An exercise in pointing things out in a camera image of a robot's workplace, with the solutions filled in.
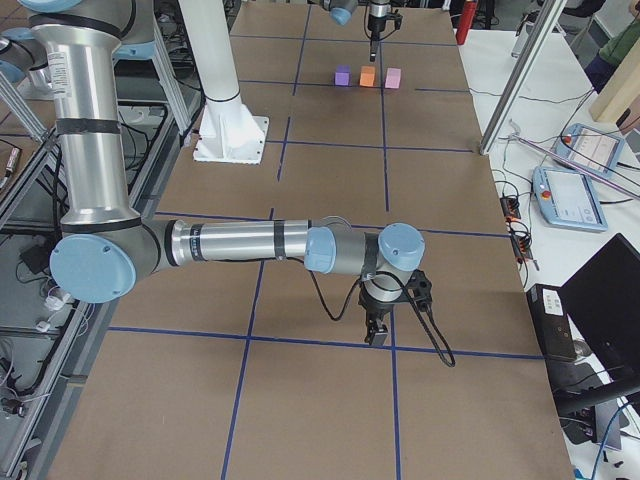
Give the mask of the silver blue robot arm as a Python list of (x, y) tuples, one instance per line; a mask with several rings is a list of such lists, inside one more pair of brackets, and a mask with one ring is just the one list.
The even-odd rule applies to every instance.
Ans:
[(190, 262), (294, 260), (311, 275), (354, 277), (368, 344), (387, 336), (385, 316), (409, 304), (433, 324), (431, 285), (419, 266), (421, 233), (394, 223), (374, 234), (339, 217), (188, 224), (146, 221), (131, 206), (113, 60), (154, 26), (143, 1), (29, 1), (29, 24), (43, 45), (53, 87), (56, 133), (69, 208), (50, 256), (55, 282), (75, 299), (107, 303), (142, 279)]
[[(353, 17), (359, 2), (356, 0), (324, 0), (311, 1), (327, 11), (330, 17), (339, 25), (346, 25)], [(394, 11), (390, 1), (366, 1), (364, 14), (364, 32), (369, 39), (369, 61), (375, 62), (378, 57), (380, 43), (388, 22), (394, 22), (394, 29), (399, 29), (402, 16)]]

